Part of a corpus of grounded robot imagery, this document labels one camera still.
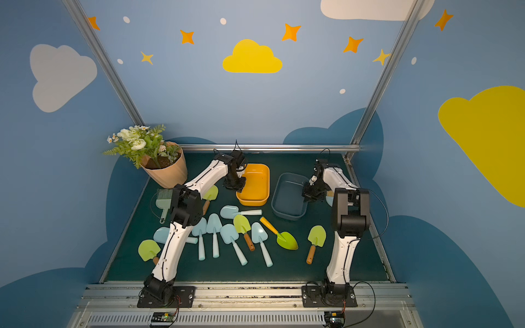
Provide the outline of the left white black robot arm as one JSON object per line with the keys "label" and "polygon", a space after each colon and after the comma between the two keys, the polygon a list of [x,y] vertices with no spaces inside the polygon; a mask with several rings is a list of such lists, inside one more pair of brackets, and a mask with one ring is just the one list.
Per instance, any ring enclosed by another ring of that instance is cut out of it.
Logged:
{"label": "left white black robot arm", "polygon": [[203,217],[205,194],[221,179],[225,188],[242,191],[246,185],[242,176],[245,166],[241,150],[229,154],[216,151],[213,161],[198,176],[173,188],[169,235],[157,264],[144,281],[139,308],[166,308],[172,304],[177,266],[187,238]]}

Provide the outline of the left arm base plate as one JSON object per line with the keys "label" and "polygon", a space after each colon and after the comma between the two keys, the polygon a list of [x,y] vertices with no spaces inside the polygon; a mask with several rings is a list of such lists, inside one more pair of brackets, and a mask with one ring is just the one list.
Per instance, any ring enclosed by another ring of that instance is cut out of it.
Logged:
{"label": "left arm base plate", "polygon": [[163,291],[149,291],[146,287],[139,293],[138,308],[191,308],[194,303],[195,286],[169,286]]}

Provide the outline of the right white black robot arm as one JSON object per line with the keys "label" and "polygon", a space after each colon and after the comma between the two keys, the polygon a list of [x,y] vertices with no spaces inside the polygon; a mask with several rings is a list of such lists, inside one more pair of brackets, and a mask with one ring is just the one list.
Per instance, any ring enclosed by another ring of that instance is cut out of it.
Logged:
{"label": "right white black robot arm", "polygon": [[370,193],[355,186],[338,165],[317,159],[312,177],[303,185],[302,197],[304,202],[316,202],[329,191],[333,193],[334,247],[321,294],[347,299],[355,249],[370,226]]}

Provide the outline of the yellow storage box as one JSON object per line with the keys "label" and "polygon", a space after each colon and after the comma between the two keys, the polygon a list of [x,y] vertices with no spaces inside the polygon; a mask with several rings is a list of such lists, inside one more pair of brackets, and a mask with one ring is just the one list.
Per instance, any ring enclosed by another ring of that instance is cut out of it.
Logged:
{"label": "yellow storage box", "polygon": [[263,206],[270,194],[270,170],[262,163],[250,163],[246,166],[243,177],[246,185],[242,192],[236,192],[238,201],[243,206]]}

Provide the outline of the blue-grey storage box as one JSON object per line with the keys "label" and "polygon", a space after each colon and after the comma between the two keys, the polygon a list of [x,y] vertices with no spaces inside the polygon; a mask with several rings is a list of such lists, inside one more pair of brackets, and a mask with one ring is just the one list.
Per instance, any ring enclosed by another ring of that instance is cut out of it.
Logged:
{"label": "blue-grey storage box", "polygon": [[308,203],[302,192],[308,178],[285,172],[280,175],[272,198],[272,210],[277,217],[297,221],[305,216]]}

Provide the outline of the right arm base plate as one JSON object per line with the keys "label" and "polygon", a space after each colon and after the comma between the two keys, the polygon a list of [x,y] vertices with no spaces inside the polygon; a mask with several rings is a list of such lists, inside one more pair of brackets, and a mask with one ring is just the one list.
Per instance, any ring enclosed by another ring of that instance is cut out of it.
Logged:
{"label": "right arm base plate", "polygon": [[347,298],[343,301],[342,295],[332,295],[323,292],[323,288],[315,284],[306,284],[301,287],[302,304],[304,308],[356,308],[353,291],[349,291]]}

